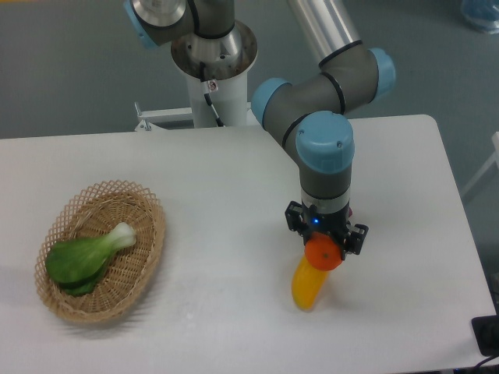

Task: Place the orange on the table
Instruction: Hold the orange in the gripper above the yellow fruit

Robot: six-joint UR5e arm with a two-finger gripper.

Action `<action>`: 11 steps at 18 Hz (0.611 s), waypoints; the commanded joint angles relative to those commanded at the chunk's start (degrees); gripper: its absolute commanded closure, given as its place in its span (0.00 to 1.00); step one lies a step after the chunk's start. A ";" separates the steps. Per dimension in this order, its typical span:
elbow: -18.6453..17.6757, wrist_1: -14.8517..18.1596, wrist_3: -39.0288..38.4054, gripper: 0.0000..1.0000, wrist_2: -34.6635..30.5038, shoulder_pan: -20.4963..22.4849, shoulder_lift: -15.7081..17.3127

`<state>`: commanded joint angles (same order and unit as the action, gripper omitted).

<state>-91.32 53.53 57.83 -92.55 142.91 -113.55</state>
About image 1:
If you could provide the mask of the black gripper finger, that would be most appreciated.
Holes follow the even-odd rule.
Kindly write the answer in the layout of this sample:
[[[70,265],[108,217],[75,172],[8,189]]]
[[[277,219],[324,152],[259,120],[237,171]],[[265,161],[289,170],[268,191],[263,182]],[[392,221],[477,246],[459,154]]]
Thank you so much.
[[[365,224],[351,225],[347,223],[346,227],[346,236],[340,244],[342,260],[346,260],[347,255],[359,255],[361,253],[363,243],[369,232],[369,227]]]
[[[303,208],[300,203],[291,201],[285,209],[285,219],[290,231],[302,236],[306,230],[306,223],[303,220]]]

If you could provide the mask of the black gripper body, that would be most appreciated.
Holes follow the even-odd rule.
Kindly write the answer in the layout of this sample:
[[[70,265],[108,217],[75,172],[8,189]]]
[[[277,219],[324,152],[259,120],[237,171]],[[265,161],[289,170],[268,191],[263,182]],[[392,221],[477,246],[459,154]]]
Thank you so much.
[[[318,206],[300,204],[299,234],[309,238],[318,232],[332,238],[346,238],[349,235],[350,206],[346,203],[340,210],[321,213]]]

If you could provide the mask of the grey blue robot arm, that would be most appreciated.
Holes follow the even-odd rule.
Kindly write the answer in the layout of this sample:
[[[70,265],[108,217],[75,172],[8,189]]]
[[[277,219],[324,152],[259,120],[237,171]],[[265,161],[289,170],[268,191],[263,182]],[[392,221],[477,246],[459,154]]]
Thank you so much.
[[[353,131],[345,114],[389,92],[391,57],[366,48],[340,1],[291,1],[319,73],[294,85],[273,78],[247,93],[257,58],[252,30],[235,18],[232,1],[127,1],[126,14],[146,48],[171,47],[185,76],[197,128],[246,124],[254,115],[299,168],[301,200],[285,211],[305,246],[315,237],[340,257],[359,254],[368,228],[349,220]]]

